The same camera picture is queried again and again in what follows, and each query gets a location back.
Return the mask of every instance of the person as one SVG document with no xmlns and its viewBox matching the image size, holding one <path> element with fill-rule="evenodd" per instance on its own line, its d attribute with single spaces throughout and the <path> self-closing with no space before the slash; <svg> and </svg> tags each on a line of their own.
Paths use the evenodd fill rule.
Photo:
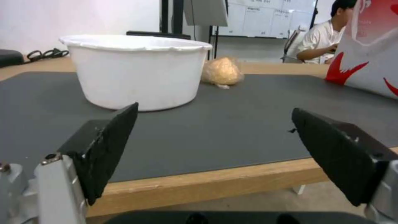
<svg viewBox="0 0 398 224">
<path fill-rule="evenodd" d="M 356 1 L 336 0 L 330 13 L 332 18 L 314 26 L 297 46 L 297 59 L 305 63 L 330 64 Z"/>
</svg>

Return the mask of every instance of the white t-shirt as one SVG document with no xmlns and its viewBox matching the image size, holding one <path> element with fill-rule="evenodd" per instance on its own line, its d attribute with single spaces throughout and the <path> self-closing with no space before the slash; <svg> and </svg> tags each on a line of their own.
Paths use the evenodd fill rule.
<svg viewBox="0 0 398 224">
<path fill-rule="evenodd" d="M 303 40 L 297 46 L 297 53 L 308 49 L 326 48 L 335 43 L 339 43 L 343 33 L 344 28 L 340 32 L 335 31 L 330 20 L 318 24 L 305 34 Z M 323 64 L 325 60 L 328 60 L 333 56 L 333 54 L 324 54 L 321 57 L 306 60 L 305 63 Z"/>
</svg>

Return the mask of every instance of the black cable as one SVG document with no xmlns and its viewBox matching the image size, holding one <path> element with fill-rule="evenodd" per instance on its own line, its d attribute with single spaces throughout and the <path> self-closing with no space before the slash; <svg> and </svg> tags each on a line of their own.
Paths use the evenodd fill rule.
<svg viewBox="0 0 398 224">
<path fill-rule="evenodd" d="M 51 58 L 58 58 L 58 57 L 65 57 L 69 54 L 69 51 L 61 51 L 58 48 L 54 48 L 52 50 L 48 50 L 42 53 L 39 50 L 30 52 L 26 57 L 29 61 L 24 62 L 24 64 L 29 64 L 38 60 L 42 59 L 51 59 Z"/>
<path fill-rule="evenodd" d="M 192 9 L 192 22 L 193 22 L 193 39 L 196 40 L 195 16 L 193 16 L 193 3 L 192 3 L 192 0 L 191 0 L 191 9 Z"/>
</svg>

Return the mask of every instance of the bagged food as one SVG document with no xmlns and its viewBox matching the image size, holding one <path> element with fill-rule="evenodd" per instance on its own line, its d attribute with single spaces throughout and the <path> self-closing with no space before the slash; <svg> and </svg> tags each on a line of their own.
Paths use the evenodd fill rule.
<svg viewBox="0 0 398 224">
<path fill-rule="evenodd" d="M 234 85 L 244 78 L 238 67 L 238 62 L 229 57 L 205 62 L 202 72 L 202 81 L 227 88 L 224 85 Z"/>
<path fill-rule="evenodd" d="M 326 80 L 398 99 L 398 1 L 358 0 Z"/>
</svg>

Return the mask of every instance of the wooden table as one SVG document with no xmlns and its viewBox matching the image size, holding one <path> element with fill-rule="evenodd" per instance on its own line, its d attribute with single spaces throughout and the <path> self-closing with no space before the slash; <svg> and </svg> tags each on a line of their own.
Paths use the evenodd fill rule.
<svg viewBox="0 0 398 224">
<path fill-rule="evenodd" d="M 325 77 L 327 65 L 242 63 L 245 74 L 291 74 Z M 69 58 L 0 69 L 0 81 L 27 71 L 74 72 Z M 398 147 L 392 148 L 398 153 Z M 326 181 L 313 159 L 298 159 L 217 171 L 110 183 L 88 217 L 130 210 L 198 202 Z"/>
</svg>

